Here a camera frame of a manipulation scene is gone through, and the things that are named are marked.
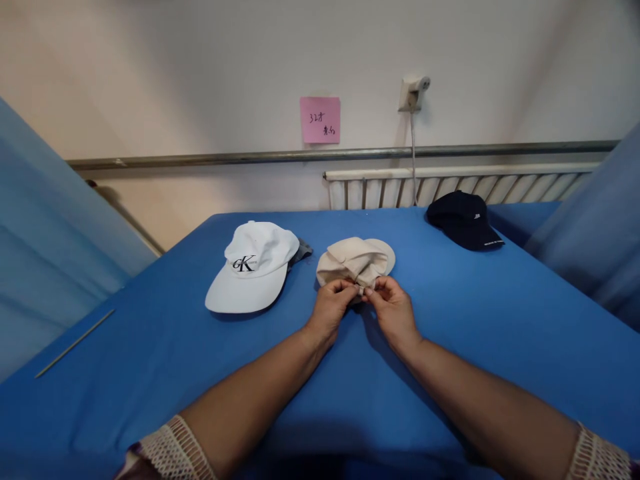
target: cap brim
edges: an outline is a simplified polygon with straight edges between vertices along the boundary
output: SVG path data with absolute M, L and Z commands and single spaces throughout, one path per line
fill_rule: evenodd
M 395 266 L 395 253 L 393 252 L 393 249 L 389 246 L 389 244 L 383 242 L 382 240 L 366 239 L 365 242 L 369 242 L 374 247 L 378 247 L 380 250 L 387 254 L 387 268 L 385 269 L 385 275 L 390 274 L 391 270 L 393 270 L 393 267 Z
M 495 250 L 505 244 L 488 223 L 472 222 L 469 224 L 457 219 L 440 220 L 439 223 L 439 228 L 446 236 L 467 250 Z
M 209 287 L 205 306 L 216 313 L 251 313 L 270 306 L 285 283 L 287 264 L 267 275 L 238 278 L 228 264 L 218 272 Z

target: beige cap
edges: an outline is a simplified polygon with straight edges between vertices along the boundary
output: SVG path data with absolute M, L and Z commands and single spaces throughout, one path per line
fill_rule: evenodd
M 382 240 L 358 237 L 340 240 L 327 248 L 318 262 L 316 277 L 321 286 L 336 279 L 351 279 L 364 287 L 374 287 L 376 278 L 388 275 L 395 254 Z

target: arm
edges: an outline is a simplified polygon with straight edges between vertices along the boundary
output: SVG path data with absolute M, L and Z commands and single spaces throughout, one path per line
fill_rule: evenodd
M 302 328 L 210 388 L 180 413 L 218 478 L 229 477 L 331 348 L 358 287 L 345 280 L 318 291 Z
M 578 425 L 516 385 L 422 338 L 411 298 L 390 277 L 366 290 L 392 350 L 487 464 L 508 479 L 565 478 Z

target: blue curtain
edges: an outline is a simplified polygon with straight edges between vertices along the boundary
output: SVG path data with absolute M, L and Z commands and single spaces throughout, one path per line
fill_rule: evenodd
M 640 331 L 640 124 L 526 250 Z
M 0 382 L 155 258 L 0 99 Z

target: black baseball cap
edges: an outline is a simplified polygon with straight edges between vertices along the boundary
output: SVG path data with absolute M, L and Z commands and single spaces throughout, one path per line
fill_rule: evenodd
M 478 195 L 448 193 L 430 204 L 425 219 L 467 250 L 495 250 L 505 243 L 489 225 L 487 204 Z

